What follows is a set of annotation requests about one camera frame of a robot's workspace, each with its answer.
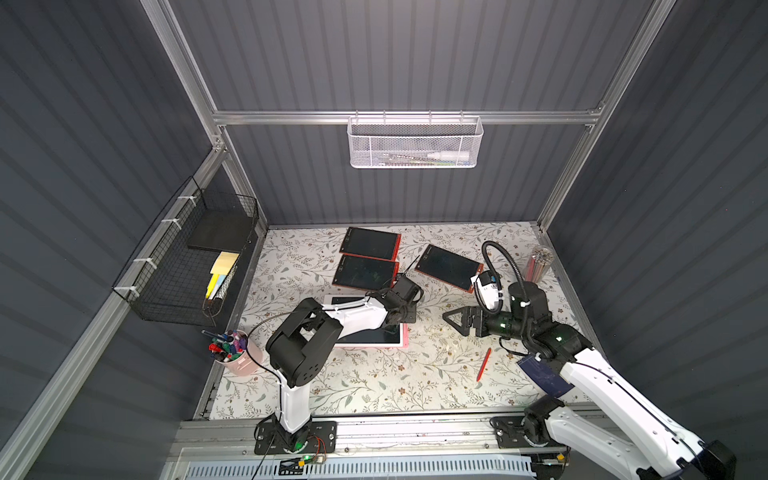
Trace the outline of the pink white writing tablet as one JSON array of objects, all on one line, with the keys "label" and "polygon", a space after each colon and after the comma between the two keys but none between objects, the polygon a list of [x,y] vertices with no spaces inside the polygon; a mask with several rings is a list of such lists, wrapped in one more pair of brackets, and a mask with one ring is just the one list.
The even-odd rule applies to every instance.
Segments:
[{"label": "pink white writing tablet", "polygon": [[[362,300],[361,295],[328,294],[323,299],[325,305],[340,305]],[[408,329],[406,324],[382,326],[376,330],[362,330],[355,334],[340,338],[336,348],[394,348],[408,347]]]}]

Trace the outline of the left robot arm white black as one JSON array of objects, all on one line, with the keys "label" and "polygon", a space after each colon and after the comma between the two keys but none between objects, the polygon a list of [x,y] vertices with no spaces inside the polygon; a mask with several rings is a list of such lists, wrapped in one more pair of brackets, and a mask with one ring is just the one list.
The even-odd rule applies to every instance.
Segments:
[{"label": "left robot arm white black", "polygon": [[282,430],[296,434],[311,422],[310,383],[340,339],[362,331],[413,323],[423,289],[401,274],[392,287],[368,292],[341,304],[303,299],[266,343],[271,370],[280,380]]}]

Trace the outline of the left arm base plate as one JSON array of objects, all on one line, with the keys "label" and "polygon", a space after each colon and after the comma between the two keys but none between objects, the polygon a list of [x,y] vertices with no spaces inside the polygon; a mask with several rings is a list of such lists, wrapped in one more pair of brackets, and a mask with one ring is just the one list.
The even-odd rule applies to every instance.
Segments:
[{"label": "left arm base plate", "polygon": [[283,428],[275,415],[260,421],[254,431],[255,455],[328,454],[335,452],[338,423],[310,420],[295,433]]}]

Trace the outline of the red tablet front with scribbles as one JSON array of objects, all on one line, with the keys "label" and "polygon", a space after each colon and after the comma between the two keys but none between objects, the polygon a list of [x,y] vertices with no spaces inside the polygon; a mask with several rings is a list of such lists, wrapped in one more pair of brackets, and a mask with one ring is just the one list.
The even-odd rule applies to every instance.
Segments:
[{"label": "red tablet front with scribbles", "polygon": [[399,263],[353,255],[343,255],[332,284],[360,290],[380,290],[393,285]]}]

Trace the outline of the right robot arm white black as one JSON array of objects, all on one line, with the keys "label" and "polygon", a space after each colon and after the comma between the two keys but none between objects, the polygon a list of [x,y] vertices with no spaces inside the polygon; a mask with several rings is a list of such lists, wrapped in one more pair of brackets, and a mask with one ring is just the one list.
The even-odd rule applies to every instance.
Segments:
[{"label": "right robot arm white black", "polygon": [[[553,320],[534,283],[501,289],[482,272],[471,280],[478,301],[444,314],[461,335],[519,340],[519,366],[545,391],[512,431],[534,448],[562,445],[619,479],[732,479],[736,457],[720,441],[703,441],[665,414],[611,367],[575,328]],[[561,399],[576,387],[620,429],[622,438],[584,419]]]}]

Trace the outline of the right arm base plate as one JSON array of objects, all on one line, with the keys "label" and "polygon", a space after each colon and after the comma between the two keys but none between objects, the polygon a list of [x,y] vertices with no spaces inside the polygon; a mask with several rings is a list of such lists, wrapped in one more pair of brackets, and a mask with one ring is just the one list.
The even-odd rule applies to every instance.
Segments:
[{"label": "right arm base plate", "polygon": [[549,435],[544,421],[532,414],[495,416],[489,424],[499,448],[564,448]]}]

